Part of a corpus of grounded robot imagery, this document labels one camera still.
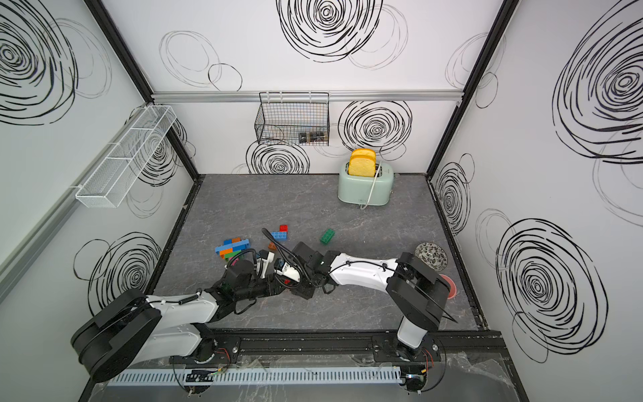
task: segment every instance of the small white object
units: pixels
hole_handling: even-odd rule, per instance
[[[301,280],[301,276],[299,275],[299,271],[294,269],[292,266],[288,265],[286,263],[284,267],[282,268],[281,271],[277,271],[277,273],[280,273],[282,276],[285,276],[287,278],[290,278],[292,280],[295,280],[299,282]]]
[[[426,330],[410,322],[407,317],[402,319],[400,328],[397,330],[397,340],[413,349],[420,347],[424,335]]]

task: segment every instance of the aluminum rail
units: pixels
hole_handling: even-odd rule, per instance
[[[212,102],[256,102],[259,93],[265,91],[188,91],[154,92],[157,104],[185,104]],[[395,91],[270,91],[271,102],[308,102],[325,100],[330,94],[331,102],[355,102],[360,100],[447,100],[459,102],[463,92],[459,89],[408,89]]]

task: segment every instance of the metal rail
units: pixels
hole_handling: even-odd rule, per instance
[[[155,92],[152,98],[159,104],[213,103],[213,102],[259,102],[259,93],[264,91],[187,91]],[[308,102],[326,100],[331,102],[355,102],[359,100],[447,100],[459,102],[463,92],[459,89],[407,89],[395,91],[270,91],[275,100],[285,102]]]
[[[116,142],[125,131],[129,130],[143,111],[144,109],[137,110],[116,133],[111,142]],[[91,173],[96,170],[103,159],[109,154],[111,149],[112,147],[109,144],[105,145],[103,151],[94,158],[78,179],[75,180],[75,185],[85,183]],[[78,188],[76,187],[69,187],[65,190],[54,206],[47,211],[40,222],[36,224],[13,252],[9,254],[9,257],[0,263],[0,303],[7,297],[9,292],[11,292],[23,277],[24,273],[27,272],[56,233],[62,228],[62,225],[65,224],[71,214],[73,214],[80,205],[80,202],[76,200],[75,194],[77,191]]]

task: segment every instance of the gray tabletop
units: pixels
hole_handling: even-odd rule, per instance
[[[220,279],[225,262],[214,252],[224,240],[249,239],[267,249],[261,228],[288,225],[292,248],[303,241],[325,253],[343,251],[355,257],[383,259],[413,252],[421,242],[434,242],[449,255],[440,273],[456,284],[447,301],[458,323],[442,319],[440,329],[477,329],[469,301],[448,248],[446,236],[422,175],[395,177],[385,206],[360,210],[337,198],[338,175],[207,175],[156,287],[157,295],[182,295],[207,288]],[[326,246],[326,229],[336,233]],[[261,298],[242,315],[229,315],[211,327],[265,329],[397,329],[402,313],[388,294],[360,286],[340,286],[330,295],[316,291],[304,300],[289,291]]]

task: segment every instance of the blue lego brick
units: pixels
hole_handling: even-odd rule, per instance
[[[246,239],[246,240],[241,240],[241,241],[234,242],[234,243],[232,243],[232,244],[231,244],[231,245],[229,245],[229,246],[231,246],[232,248],[234,248],[234,247],[238,247],[238,246],[249,246],[249,245],[250,245],[250,240]]]
[[[275,240],[286,240],[288,232],[270,232],[270,234],[275,238]]]
[[[243,251],[243,250],[245,250],[245,249],[246,249],[246,248],[248,248],[248,247],[249,247],[249,245],[248,245],[248,244],[240,244],[240,245],[238,245],[238,246],[233,246],[233,247],[232,247],[232,251]]]
[[[241,241],[237,241],[237,242],[234,242],[234,243],[227,242],[227,240],[226,240],[226,242],[222,246],[215,247],[214,252],[218,253],[221,250],[227,250],[228,248],[234,248],[236,246],[242,246],[244,244],[247,244],[249,246],[250,245],[250,240],[246,239],[246,240],[241,240]]]

